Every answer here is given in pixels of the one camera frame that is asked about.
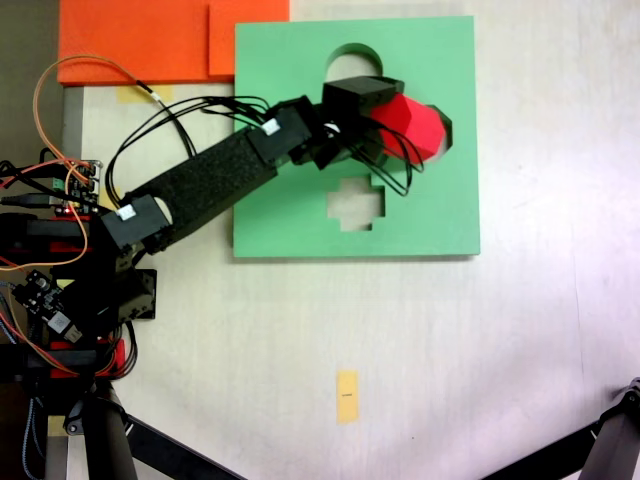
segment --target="white surface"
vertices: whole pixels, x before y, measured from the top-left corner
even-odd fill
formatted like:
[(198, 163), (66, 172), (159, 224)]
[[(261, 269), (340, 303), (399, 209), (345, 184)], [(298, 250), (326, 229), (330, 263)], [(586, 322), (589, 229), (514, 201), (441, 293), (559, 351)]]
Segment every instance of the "white surface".
[[(117, 383), (131, 413), (252, 480), (472, 479), (590, 422), (640, 373), (640, 4), (292, 4), (294, 20), (434, 14), (476, 16), (482, 255), (234, 261), (225, 214), (145, 261), (159, 317)], [(86, 89), (83, 156), (108, 160), (154, 108)], [(199, 148), (231, 131), (185, 126)], [(116, 182), (182, 159), (165, 127)], [(345, 426), (340, 369), (360, 378)]]

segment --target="yellow tape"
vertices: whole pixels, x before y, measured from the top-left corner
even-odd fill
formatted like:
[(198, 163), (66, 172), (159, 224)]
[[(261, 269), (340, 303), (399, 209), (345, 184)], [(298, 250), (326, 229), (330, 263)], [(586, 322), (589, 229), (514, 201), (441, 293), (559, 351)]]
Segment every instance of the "yellow tape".
[(62, 289), (67, 288), (69, 285), (71, 285), (73, 282), (75, 282), (75, 280), (64, 280), (62, 278), (56, 280), (56, 283), (58, 284), (58, 286)]
[(338, 424), (355, 422), (358, 410), (358, 372), (341, 370), (337, 378)]
[[(120, 189), (116, 187), (116, 193), (120, 196)], [(107, 190), (105, 188), (100, 188), (100, 193), (98, 194), (98, 203), (101, 207), (108, 208), (110, 210), (116, 210), (116, 206), (109, 199), (109, 195), (107, 195)]]
[(49, 429), (47, 430), (48, 437), (66, 437), (67, 432), (64, 429), (64, 417), (63, 416), (49, 416)]
[[(173, 102), (173, 85), (149, 85), (151, 89), (160, 95), (165, 103)], [(147, 92), (136, 85), (116, 87), (116, 99), (118, 103), (153, 103), (155, 102)]]

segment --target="orange foam board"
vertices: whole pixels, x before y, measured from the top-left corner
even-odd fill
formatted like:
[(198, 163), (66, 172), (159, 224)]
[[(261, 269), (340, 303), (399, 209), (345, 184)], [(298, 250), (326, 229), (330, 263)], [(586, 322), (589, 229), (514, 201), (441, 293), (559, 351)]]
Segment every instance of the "orange foam board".
[[(232, 81), (235, 23), (288, 18), (289, 0), (60, 0), (58, 54), (102, 55), (147, 83)], [(131, 83), (93, 61), (61, 65), (58, 81)]]
[(288, 21), (289, 0), (211, 0), (209, 76), (212, 81), (233, 81), (237, 23)]
[[(102, 55), (145, 82), (207, 81), (210, 0), (60, 0), (59, 57)], [(131, 83), (96, 62), (62, 65), (63, 85)]]

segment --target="green board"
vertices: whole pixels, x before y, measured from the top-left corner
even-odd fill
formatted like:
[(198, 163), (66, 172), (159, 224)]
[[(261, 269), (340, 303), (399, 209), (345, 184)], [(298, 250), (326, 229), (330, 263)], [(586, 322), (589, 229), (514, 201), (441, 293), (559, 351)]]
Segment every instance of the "green board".
[[(357, 257), (480, 253), (473, 18), (242, 24), (236, 29), (236, 95), (271, 104), (307, 95), (319, 103), (331, 60), (368, 47), (383, 75), (453, 121), (453, 147), (414, 175), (408, 197), (385, 187), (384, 217), (343, 232), (328, 192), (370, 174), (355, 162), (322, 172), (287, 164), (234, 209), (236, 257)], [(374, 186), (384, 185), (375, 176)]]

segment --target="circuit board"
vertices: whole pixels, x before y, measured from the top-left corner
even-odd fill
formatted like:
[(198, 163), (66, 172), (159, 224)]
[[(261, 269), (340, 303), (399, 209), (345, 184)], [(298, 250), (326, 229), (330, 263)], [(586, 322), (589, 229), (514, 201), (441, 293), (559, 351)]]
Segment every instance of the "circuit board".
[[(77, 171), (89, 179), (88, 185), (85, 185), (74, 176), (69, 179), (69, 195), (81, 198), (85, 204), (64, 200), (61, 205), (55, 208), (56, 217), (73, 216), (73, 212), (70, 208), (71, 204), (73, 204), (73, 207), (80, 216), (88, 216), (98, 213), (97, 207), (100, 201), (100, 175), (102, 172), (102, 162), (97, 160), (87, 160), (87, 162), (89, 162), (88, 167), (78, 167)], [(64, 193), (65, 180), (62, 178), (54, 178), (52, 180), (52, 189), (54, 191)]]
[(31, 272), (25, 285), (16, 286), (13, 296), (34, 318), (44, 321), (66, 340), (76, 343), (82, 338), (82, 333), (64, 314), (62, 289), (44, 274), (37, 270)]

